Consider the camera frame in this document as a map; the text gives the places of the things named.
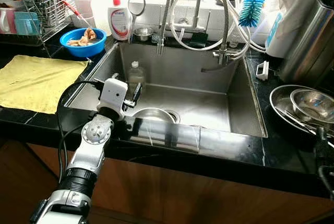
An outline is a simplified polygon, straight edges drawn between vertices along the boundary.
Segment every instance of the small metal bowl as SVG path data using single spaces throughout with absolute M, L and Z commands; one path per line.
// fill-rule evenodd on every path
M 174 123 L 174 119 L 171 115 L 160 108 L 143 108 L 137 111 L 133 117 Z
M 134 35 L 139 41 L 148 41 L 153 34 L 153 29 L 149 27 L 141 27 L 134 30 Z
M 296 89 L 290 94 L 293 111 L 303 121 L 334 123 L 334 99 L 310 89 Z

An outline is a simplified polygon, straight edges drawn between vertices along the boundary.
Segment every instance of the black countertop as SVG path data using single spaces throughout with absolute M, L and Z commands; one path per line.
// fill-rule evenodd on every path
M 59 45 L 60 36 L 68 30 L 70 29 L 64 29 L 47 42 L 46 47 L 52 58 L 76 60 Z M 0 57 L 1 68 L 16 54 L 46 57 L 43 48 L 1 46 L 7 49 Z M 108 38 L 105 49 L 108 51 L 112 46 L 113 40 Z M 93 62 L 78 80 L 86 79 L 105 53 L 106 51 L 103 51 L 92 57 Z M 255 78 L 256 66 L 264 60 L 270 62 L 271 68 L 267 81 Z M 325 187 L 316 175 L 312 152 L 314 136 L 295 129 L 271 108 L 270 92 L 282 85 L 272 70 L 277 69 L 281 60 L 249 50 L 247 63 L 268 138 L 125 117 L 116 125 L 113 139 L 105 150 L 106 157 L 276 190 L 328 197 Z M 320 90 L 331 93 L 334 89 L 330 87 L 328 80 L 323 82 Z M 69 131 L 86 122 L 90 113 L 86 110 L 63 108 L 61 115 L 64 130 Z M 163 137 L 151 138 L 154 133 L 147 130 L 148 123 L 152 129 L 163 129 L 162 132 L 155 133 Z M 3 137 L 49 147 L 58 145 L 59 132 L 55 115 L 0 108 L 0 126 Z M 68 149 L 75 150 L 80 141 L 80 132 L 74 132 L 67 140 Z

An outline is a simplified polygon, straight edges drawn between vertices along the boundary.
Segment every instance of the wooden cabinet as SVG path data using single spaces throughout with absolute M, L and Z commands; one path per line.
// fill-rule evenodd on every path
M 0 139 L 0 223 L 29 223 L 57 186 L 52 173 L 20 142 Z
M 58 174 L 56 149 L 30 147 Z M 328 199 L 109 158 L 92 203 L 164 224 L 304 223 L 334 209 Z

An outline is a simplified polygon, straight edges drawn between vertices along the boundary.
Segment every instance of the yellow towel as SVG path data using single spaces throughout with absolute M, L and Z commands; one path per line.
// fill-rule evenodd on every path
M 63 91 L 86 66 L 87 61 L 16 55 L 0 69 L 0 105 L 54 114 Z

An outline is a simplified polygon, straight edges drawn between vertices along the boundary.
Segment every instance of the dish soap bottle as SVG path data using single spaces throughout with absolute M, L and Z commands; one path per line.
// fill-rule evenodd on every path
M 127 5 L 121 0 L 113 0 L 113 6 L 108 8 L 108 22 L 115 40 L 127 40 L 130 34 L 132 15 Z
M 134 93 L 139 82 L 142 84 L 142 92 L 145 89 L 146 76 L 144 68 L 139 66 L 138 61 L 131 63 L 131 68 L 128 72 L 129 89 L 131 94 Z

